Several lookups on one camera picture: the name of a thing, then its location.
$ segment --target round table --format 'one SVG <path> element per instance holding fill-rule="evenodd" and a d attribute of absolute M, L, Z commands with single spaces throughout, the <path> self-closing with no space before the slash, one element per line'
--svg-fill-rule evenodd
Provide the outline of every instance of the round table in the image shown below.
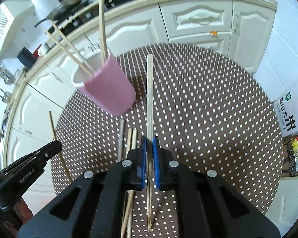
<path fill-rule="evenodd" d="M 223 55 L 188 44 L 156 44 L 117 57 L 133 84 L 136 103 L 112 116 L 80 91 L 68 101 L 56 134 L 74 179 L 117 162 L 120 118 L 146 135 L 146 57 L 154 58 L 154 133 L 160 146 L 191 170 L 213 169 L 265 213 L 277 191 L 283 161 L 277 117 L 266 94 L 243 68 Z M 69 185 L 58 156 L 51 161 L 55 192 Z M 178 237 L 173 191 L 153 194 L 147 232 L 146 191 L 135 193 L 133 237 Z"/>

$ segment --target chopstick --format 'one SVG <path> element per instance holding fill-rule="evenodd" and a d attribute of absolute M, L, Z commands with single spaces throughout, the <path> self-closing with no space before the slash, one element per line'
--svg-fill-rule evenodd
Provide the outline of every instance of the chopstick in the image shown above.
<path fill-rule="evenodd" d="M 51 124 L 51 129 L 52 129 L 52 134 L 53 134 L 53 140 L 57 140 L 56 139 L 56 132 L 55 132 L 55 129 L 54 129 L 52 111 L 49 111 L 48 114 L 49 114 L 49 118 L 50 118 L 50 124 Z M 67 178 L 69 179 L 70 183 L 73 183 L 73 179 L 72 179 L 72 177 L 70 175 L 70 172 L 69 172 L 69 170 L 68 170 L 68 168 L 66 166 L 66 163 L 65 163 L 65 160 L 64 160 L 64 157 L 63 157 L 62 152 L 60 152 L 58 154 L 58 156 L 60 157 L 61 165 L 63 166 L 63 168 L 65 170 L 65 173 L 66 173 Z"/>
<path fill-rule="evenodd" d="M 137 130 L 136 129 L 128 129 L 128 139 L 127 139 L 127 149 L 126 149 L 126 158 L 128 155 L 128 151 L 131 149 L 135 149 L 137 147 Z M 130 190 L 128 193 L 128 201 L 126 206 L 126 211 L 123 214 L 123 224 L 121 226 L 120 238 L 123 238 L 125 235 L 125 231 L 127 228 L 127 238 L 131 238 L 131 224 L 132 224 L 132 205 L 134 200 L 135 191 Z"/>
<path fill-rule="evenodd" d="M 77 53 L 77 55 L 80 57 L 80 59 L 86 64 L 86 66 L 91 70 L 94 71 L 93 67 L 91 64 L 86 60 L 86 58 L 76 49 L 75 46 L 72 45 L 72 43 L 67 39 L 67 37 L 63 34 L 63 32 L 58 28 L 58 26 L 50 19 L 50 22 L 52 23 L 52 26 L 54 29 L 61 35 L 63 40 Z"/>
<path fill-rule="evenodd" d="M 153 55 L 147 55 L 147 224 L 148 232 L 151 232 L 151 208 L 152 208 L 152 177 L 153 177 Z"/>
<path fill-rule="evenodd" d="M 105 15 L 104 15 L 104 0 L 99 0 L 99 40 L 100 50 L 102 51 L 103 62 L 107 60 L 107 45 L 105 33 Z"/>
<path fill-rule="evenodd" d="M 88 75 L 92 76 L 93 73 L 90 71 L 89 68 L 86 67 L 86 65 L 82 64 L 79 60 L 77 60 L 77 58 L 72 55 L 71 52 L 69 52 L 50 32 L 48 32 L 47 30 L 45 31 L 45 33 L 65 52 L 68 54 L 68 56 L 74 61 L 76 62 L 79 67 L 85 71 Z"/>
<path fill-rule="evenodd" d="M 125 120 L 120 119 L 119 124 L 119 138 L 118 138 L 118 152 L 117 152 L 117 160 L 121 161 L 123 155 L 123 143 L 124 143 L 124 130 L 125 130 Z"/>

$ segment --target blue gripper pad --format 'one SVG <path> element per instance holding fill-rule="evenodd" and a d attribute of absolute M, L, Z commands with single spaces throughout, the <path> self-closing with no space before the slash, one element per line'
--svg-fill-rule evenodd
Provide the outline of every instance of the blue gripper pad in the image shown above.
<path fill-rule="evenodd" d="M 158 160 L 158 151 L 159 151 L 159 139 L 158 137 L 153 138 L 153 163 L 154 163 L 154 179 L 156 181 L 157 190 L 160 190 L 160 169 L 159 169 L 159 160 Z"/>
<path fill-rule="evenodd" d="M 146 180 L 146 155 L 147 155 L 147 138 L 144 137 L 144 141 L 142 144 L 142 168 L 141 168 L 141 188 L 145 188 L 145 180 Z"/>

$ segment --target wok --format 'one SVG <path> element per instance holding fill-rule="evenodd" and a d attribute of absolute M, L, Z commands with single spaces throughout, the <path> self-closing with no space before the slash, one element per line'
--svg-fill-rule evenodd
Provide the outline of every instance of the wok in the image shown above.
<path fill-rule="evenodd" d="M 59 4 L 46 16 L 40 20 L 34 27 L 46 20 L 58 20 L 65 12 L 79 4 L 82 0 L 58 0 Z"/>

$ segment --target black clamp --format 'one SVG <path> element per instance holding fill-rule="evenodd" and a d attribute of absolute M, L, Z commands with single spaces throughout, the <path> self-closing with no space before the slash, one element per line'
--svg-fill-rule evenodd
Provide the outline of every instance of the black clamp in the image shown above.
<path fill-rule="evenodd" d="M 3 211 L 11 210 L 26 190 L 44 173 L 46 162 L 61 150 L 61 142 L 52 141 L 0 171 L 0 208 Z"/>
<path fill-rule="evenodd" d="M 146 143 L 143 136 L 140 148 L 107 172 L 84 172 L 24 225 L 18 238 L 120 237 L 124 194 L 145 187 Z"/>

